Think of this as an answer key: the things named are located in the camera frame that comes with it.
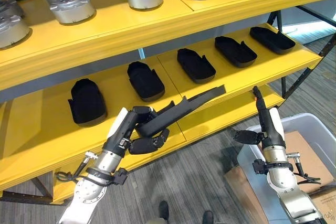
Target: black bracket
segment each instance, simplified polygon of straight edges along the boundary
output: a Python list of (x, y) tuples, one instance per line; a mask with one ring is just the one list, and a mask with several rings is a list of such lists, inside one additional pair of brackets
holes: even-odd
[[(315, 12), (314, 10), (312, 10), (308, 7), (305, 7), (305, 6), (302, 6), (302, 5), (298, 5), (296, 7), (299, 8), (300, 10), (318, 18), (319, 20), (322, 20), (322, 21), (336, 27), (336, 21), (335, 20), (333, 20), (331, 18), (328, 18), (327, 16), (324, 16), (324, 15), (318, 13), (318, 12)], [(276, 10), (274, 12), (271, 12), (269, 17), (268, 17), (267, 23), (270, 24), (270, 25), (273, 25), (275, 19), (277, 19), (279, 31), (282, 31), (282, 18), (281, 18), (281, 11), (280, 10)], [(328, 41), (328, 43), (325, 45), (325, 47), (320, 51), (319, 56), (325, 57), (335, 45), (336, 45), (336, 34), (334, 34), (332, 36), (332, 38)], [(310, 69), (310, 68), (305, 69), (305, 71), (300, 75), (300, 77), (294, 82), (294, 84), (288, 90), (286, 89), (286, 76), (282, 77), (281, 78), (282, 98), (284, 98), (284, 99), (289, 98), (289, 96), (291, 94), (293, 94), (293, 92), (303, 83), (303, 81), (309, 76), (309, 74), (311, 72), (312, 72), (312, 69)]]
[(256, 174), (265, 174), (267, 175), (268, 170), (272, 168), (288, 168), (293, 172), (293, 166), (291, 163), (285, 162), (285, 163), (265, 163), (262, 159), (256, 159), (252, 163), (253, 169)]

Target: black foam insert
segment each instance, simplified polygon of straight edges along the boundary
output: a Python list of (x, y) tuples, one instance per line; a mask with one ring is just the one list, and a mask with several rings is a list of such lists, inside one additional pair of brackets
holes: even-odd
[(252, 27), (250, 35), (253, 39), (279, 55), (288, 53), (295, 46), (295, 42), (280, 31), (275, 33), (267, 28)]
[(257, 54), (243, 41), (239, 44), (232, 38), (220, 36), (215, 38), (215, 47), (225, 58), (239, 68), (246, 68), (257, 59)]
[(89, 79), (81, 79), (71, 89), (69, 104), (75, 123), (93, 126), (104, 121), (107, 112), (98, 86)]
[(216, 70), (206, 59), (195, 51), (183, 48), (177, 51), (177, 61), (195, 83), (206, 83), (215, 77)]
[(143, 101), (150, 102), (163, 96), (165, 89), (162, 81), (155, 70), (151, 70), (145, 63), (136, 61), (129, 64), (127, 74)]

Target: pant leg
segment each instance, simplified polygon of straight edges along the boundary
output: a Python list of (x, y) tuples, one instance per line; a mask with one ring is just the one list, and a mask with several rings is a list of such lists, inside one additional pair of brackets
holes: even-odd
[(162, 218), (156, 218), (156, 219), (147, 221), (146, 224), (167, 224), (167, 221)]

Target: cardboard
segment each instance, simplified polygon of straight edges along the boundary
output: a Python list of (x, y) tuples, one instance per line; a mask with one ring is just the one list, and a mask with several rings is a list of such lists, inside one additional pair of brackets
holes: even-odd
[(224, 177), (242, 207), (250, 213), (251, 221), (254, 221), (256, 224), (268, 224), (266, 215), (249, 184), (243, 169), (240, 166), (237, 166), (226, 173)]
[(336, 224), (336, 189), (313, 196), (312, 199), (327, 224)]

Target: black metal leg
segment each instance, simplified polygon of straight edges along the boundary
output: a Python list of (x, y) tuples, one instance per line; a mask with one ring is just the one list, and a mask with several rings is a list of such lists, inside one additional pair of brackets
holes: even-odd
[(32, 181), (34, 185), (37, 187), (37, 189), (42, 193), (43, 196), (46, 196), (48, 198), (53, 198), (53, 196), (50, 194), (50, 192), (46, 189), (46, 187), (43, 185), (41, 180), (39, 178), (32, 178)]
[(278, 23), (278, 30), (282, 32), (282, 16), (281, 16), (281, 11), (277, 11), (277, 23)]
[[(336, 45), (336, 34), (332, 36), (332, 38), (328, 41), (325, 47), (320, 51), (319, 56), (325, 57), (331, 49)], [(301, 83), (309, 76), (312, 72), (312, 69), (306, 68), (305, 71), (300, 75), (300, 77), (294, 82), (294, 84), (288, 89), (285, 94), (282, 94), (284, 99), (287, 99), (293, 92), (300, 86)]]
[(275, 12), (270, 13), (270, 15), (268, 17), (268, 20), (267, 20), (267, 23), (269, 23), (270, 25), (273, 25), (276, 17), (277, 17), (277, 10)]
[(284, 98), (287, 89), (286, 89), (286, 76), (281, 78), (281, 90), (282, 90), (282, 98)]
[(36, 196), (30, 194), (11, 193), (10, 191), (3, 191), (1, 201), (10, 201), (17, 203), (38, 204), (38, 205), (50, 205), (53, 198), (46, 196)]
[(328, 18), (327, 16), (324, 16), (318, 12), (315, 12), (314, 10), (308, 8), (308, 7), (305, 7), (303, 5), (298, 5), (297, 8), (299, 8), (300, 10), (303, 10), (304, 12), (306, 13), (309, 13), (310, 15), (324, 21), (324, 22), (327, 22), (328, 24), (336, 27), (336, 21), (331, 19), (331, 18)]

